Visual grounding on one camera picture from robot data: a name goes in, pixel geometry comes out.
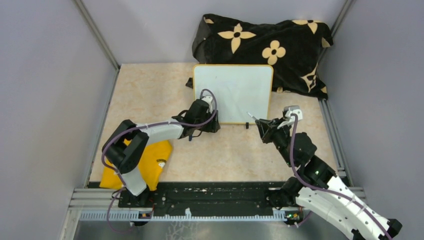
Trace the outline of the yellow cloth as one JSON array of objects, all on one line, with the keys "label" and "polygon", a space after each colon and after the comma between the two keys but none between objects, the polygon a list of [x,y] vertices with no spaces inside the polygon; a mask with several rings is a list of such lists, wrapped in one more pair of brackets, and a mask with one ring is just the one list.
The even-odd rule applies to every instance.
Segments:
[{"label": "yellow cloth", "polygon": [[[172,151],[173,147],[168,140],[153,143],[145,148],[140,158],[138,169],[150,191],[157,189],[159,177]],[[103,168],[103,174],[99,184],[100,188],[119,190],[123,186],[122,181],[114,170],[108,167]]]}]

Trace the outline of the white whiteboard yellow frame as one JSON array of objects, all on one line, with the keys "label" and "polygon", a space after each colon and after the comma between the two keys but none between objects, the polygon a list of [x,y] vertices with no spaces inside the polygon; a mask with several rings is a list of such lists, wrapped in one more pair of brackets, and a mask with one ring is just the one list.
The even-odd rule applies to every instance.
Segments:
[{"label": "white whiteboard yellow frame", "polygon": [[269,117],[274,69],[266,64],[197,64],[192,69],[194,97],[210,90],[220,124],[253,124]]}]

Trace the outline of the right aluminium frame post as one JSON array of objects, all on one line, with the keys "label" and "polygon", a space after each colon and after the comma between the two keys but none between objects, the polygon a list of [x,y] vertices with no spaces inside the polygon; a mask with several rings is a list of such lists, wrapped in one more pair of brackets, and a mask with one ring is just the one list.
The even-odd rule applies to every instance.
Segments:
[{"label": "right aluminium frame post", "polygon": [[347,17],[351,7],[355,4],[356,0],[346,0],[334,22],[334,24],[332,25],[330,31],[331,31],[331,36],[332,39],[334,40],[336,37],[336,34],[338,33],[343,21],[345,20],[345,18]]}]

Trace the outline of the white marker pen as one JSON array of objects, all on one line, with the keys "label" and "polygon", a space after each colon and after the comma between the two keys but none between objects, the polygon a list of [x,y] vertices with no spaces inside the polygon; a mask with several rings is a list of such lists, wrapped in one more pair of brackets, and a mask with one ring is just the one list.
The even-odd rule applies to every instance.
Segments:
[{"label": "white marker pen", "polygon": [[253,116],[250,112],[247,112],[247,114],[253,119],[253,120],[257,120],[257,118],[255,116]]}]

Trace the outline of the aluminium front rail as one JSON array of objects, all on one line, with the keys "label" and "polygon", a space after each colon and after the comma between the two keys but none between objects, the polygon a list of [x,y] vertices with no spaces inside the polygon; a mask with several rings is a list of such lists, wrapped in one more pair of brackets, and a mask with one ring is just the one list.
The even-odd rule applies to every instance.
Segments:
[{"label": "aluminium front rail", "polygon": [[282,205],[270,197],[283,182],[161,182],[141,197],[127,191],[76,188],[70,210],[85,221],[277,221],[293,222],[307,213],[299,206]]}]

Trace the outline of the left aluminium frame post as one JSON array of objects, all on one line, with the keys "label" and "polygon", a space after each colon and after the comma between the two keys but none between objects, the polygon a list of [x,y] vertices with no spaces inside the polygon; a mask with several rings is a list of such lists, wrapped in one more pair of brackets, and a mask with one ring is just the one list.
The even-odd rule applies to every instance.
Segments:
[{"label": "left aluminium frame post", "polygon": [[107,60],[111,63],[111,65],[114,67],[116,71],[119,71],[121,68],[120,64],[118,63],[115,56],[113,55],[112,50],[110,49],[109,45],[104,39],[101,31],[99,30],[97,24],[95,23],[94,19],[89,13],[89,10],[87,9],[84,2],[82,0],[72,0],[72,2],[76,6],[81,17],[83,18],[84,22],[86,23],[88,29],[90,30],[91,34],[95,38],[97,44],[99,45],[100,49],[102,50]]}]

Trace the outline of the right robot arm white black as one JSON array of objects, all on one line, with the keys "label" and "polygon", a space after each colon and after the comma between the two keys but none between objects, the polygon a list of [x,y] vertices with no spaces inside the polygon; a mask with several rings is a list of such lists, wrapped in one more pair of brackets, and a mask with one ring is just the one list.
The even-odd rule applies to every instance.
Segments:
[{"label": "right robot arm white black", "polygon": [[279,190],[267,196],[275,209],[297,206],[306,208],[342,232],[349,240],[392,240],[403,225],[371,209],[337,175],[336,171],[315,155],[317,147],[297,124],[285,124],[285,117],[256,119],[263,143],[273,143],[286,164],[290,177]]}]

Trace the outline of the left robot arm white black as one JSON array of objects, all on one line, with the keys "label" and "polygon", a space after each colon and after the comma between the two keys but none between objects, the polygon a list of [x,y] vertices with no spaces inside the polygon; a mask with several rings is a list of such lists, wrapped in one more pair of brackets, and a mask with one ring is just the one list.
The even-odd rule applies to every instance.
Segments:
[{"label": "left robot arm white black", "polygon": [[147,146],[167,140],[192,137],[195,131],[216,133],[220,129],[216,100],[210,96],[196,99],[188,110],[162,122],[120,123],[101,149],[101,161],[115,171],[138,207],[149,203],[150,193],[138,165]]}]

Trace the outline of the aluminium frame post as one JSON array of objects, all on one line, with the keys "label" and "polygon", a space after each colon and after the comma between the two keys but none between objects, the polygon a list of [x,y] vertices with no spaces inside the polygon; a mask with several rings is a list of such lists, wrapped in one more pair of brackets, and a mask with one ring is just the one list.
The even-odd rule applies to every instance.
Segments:
[{"label": "aluminium frame post", "polygon": [[331,36],[332,39],[334,40],[336,37],[336,34],[338,33],[343,21],[345,20],[345,18],[347,17],[351,7],[355,4],[356,0],[346,0],[334,22],[334,24],[332,25],[330,31],[331,31]]},{"label": "aluminium frame post", "polygon": [[95,23],[94,19],[89,13],[89,10],[87,9],[84,2],[82,0],[72,0],[72,2],[76,6],[81,17],[83,18],[84,22],[86,23],[88,29],[90,30],[91,34],[95,38],[97,44],[99,45],[100,49],[102,50],[107,60],[111,63],[111,65],[114,67],[116,71],[119,71],[121,68],[120,64],[118,63],[115,56],[113,55],[112,50],[110,49],[109,45],[104,39],[101,31],[99,30],[97,24]]}]

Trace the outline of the black floral pillow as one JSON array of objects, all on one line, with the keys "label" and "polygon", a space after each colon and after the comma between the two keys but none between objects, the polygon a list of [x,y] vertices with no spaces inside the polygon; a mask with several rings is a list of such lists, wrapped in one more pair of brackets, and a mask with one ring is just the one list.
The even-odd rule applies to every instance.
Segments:
[{"label": "black floral pillow", "polygon": [[321,52],[334,44],[330,27],[319,20],[288,19],[253,24],[204,14],[192,41],[200,64],[269,65],[272,91],[328,99],[317,72]]}]

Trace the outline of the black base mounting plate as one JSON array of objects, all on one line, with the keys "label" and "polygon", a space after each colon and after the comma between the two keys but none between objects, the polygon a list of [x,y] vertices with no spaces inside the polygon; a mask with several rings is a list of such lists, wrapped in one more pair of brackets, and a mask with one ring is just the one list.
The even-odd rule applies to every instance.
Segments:
[{"label": "black base mounting plate", "polygon": [[301,221],[306,210],[295,204],[294,191],[283,181],[249,182],[160,182],[155,191],[133,196],[124,190],[120,208],[153,209],[155,217],[271,217]]}]

